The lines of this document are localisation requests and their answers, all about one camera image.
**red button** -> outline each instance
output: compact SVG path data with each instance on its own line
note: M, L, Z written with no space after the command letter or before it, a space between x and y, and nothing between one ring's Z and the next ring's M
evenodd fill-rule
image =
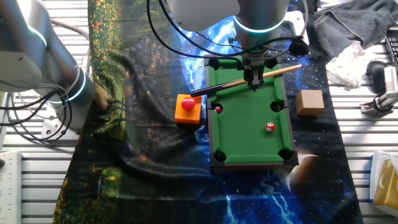
M192 98L189 98L189 97L185 98L181 102L181 107L182 107L182 109L184 109L186 111L191 111L195 107L195 100L193 100Z

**wrinkled fabric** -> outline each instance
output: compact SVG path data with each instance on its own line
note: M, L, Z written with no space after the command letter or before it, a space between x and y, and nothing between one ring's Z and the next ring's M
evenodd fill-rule
M315 13L314 26L327 61L337 57L355 40L362 48L386 38L388 28L396 25L395 0L355 0Z
M300 165L291 174L212 174L204 111L199 128L174 121L177 94L205 86L203 60L160 45L145 3L89 0L93 73L113 103L105 112L91 107L54 223L362 223L323 57L282 58L283 67L304 66L284 74ZM167 43L203 54L170 28L157 4L151 10ZM225 44L232 27L227 18L202 33ZM231 51L187 35L211 50ZM282 35L292 35L289 26ZM295 97L306 89L323 92L325 112L316 118L295 113Z

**wooden cue stick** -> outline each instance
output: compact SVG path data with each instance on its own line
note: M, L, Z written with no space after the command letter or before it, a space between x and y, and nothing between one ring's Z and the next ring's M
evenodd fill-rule
M291 66L291 67L282 68L282 69L271 71L271 72L266 72L266 73L262 74L262 77L263 78L274 77L274 76L281 75L281 74L286 73L286 72L295 71L295 70L300 69L302 67L303 67L303 65L294 65L294 66ZM235 80L235 81L232 81L232 82L229 82L229 83L224 83L224 84L220 84L220 85L216 85L216 86L210 86L210 87L207 87L207 88L203 88L201 90L195 90L195 91L191 92L191 97L209 95L209 94L215 93L217 91L226 90L228 88L231 88L231 87L234 87L234 86L238 86L238 85L242 85L242 84L245 84L245 83L246 83L246 81L244 81L244 79L241 78L239 80Z

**white tissue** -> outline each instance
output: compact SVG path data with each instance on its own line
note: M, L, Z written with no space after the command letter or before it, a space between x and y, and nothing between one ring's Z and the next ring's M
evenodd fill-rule
M344 86L358 88L366 73L368 63L376 59L376 54L365 52L359 41L354 41L342 53L326 65L329 81Z

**white plastic device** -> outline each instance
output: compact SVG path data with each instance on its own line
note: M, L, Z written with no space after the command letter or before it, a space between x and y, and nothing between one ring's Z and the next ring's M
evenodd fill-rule
M0 154L0 224L21 224L22 156L18 151Z

